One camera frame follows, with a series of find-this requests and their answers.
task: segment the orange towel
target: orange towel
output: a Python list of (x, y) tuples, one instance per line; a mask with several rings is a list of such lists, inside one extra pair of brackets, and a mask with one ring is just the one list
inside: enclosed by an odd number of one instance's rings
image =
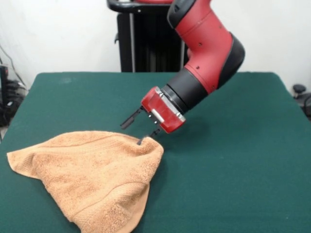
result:
[(73, 132), (8, 153), (13, 171), (40, 179), (82, 233), (129, 233), (139, 223), (163, 148), (147, 137)]

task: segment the towel fold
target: towel fold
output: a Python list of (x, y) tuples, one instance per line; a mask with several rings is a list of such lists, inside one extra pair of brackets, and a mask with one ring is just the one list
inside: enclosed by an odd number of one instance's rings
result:
[(139, 223), (163, 147), (113, 132), (64, 133), (7, 154), (18, 174), (40, 179), (82, 233), (129, 233)]

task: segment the black robot stand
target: black robot stand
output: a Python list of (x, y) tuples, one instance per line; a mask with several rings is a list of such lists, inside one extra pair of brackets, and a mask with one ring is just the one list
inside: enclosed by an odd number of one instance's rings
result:
[(187, 46), (167, 22), (170, 4), (107, 0), (118, 12), (122, 72), (178, 72), (188, 62)]

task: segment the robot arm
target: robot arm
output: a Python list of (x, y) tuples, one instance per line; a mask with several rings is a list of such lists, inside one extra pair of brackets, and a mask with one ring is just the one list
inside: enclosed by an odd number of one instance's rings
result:
[(238, 39), (220, 22), (210, 7), (211, 0), (175, 0), (167, 20), (190, 49), (184, 68), (160, 89), (152, 88), (141, 107), (121, 126), (127, 128), (135, 116), (145, 111), (171, 133), (181, 127), (184, 114), (215, 90), (221, 88), (238, 71), (245, 51)]

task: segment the green felt tabletop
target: green felt tabletop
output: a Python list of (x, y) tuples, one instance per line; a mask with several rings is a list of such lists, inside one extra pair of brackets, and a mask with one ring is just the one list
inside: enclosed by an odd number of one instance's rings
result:
[[(0, 232), (78, 233), (39, 180), (14, 173), (8, 151), (61, 133), (141, 137), (122, 123), (173, 73), (37, 76), (0, 145)], [(273, 73), (238, 73), (156, 139), (165, 152), (136, 233), (310, 233), (311, 124)]]

